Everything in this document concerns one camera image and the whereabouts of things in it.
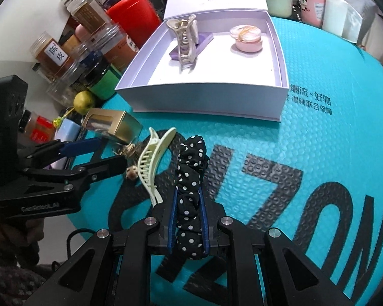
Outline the operator left hand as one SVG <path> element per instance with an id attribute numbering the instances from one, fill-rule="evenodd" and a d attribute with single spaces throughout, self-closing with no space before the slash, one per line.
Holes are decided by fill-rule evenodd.
<path id="1" fill-rule="evenodd" d="M 38 242 L 44 238 L 44 223 L 43 218 L 0 218 L 0 266 L 30 268 L 39 264 Z"/>

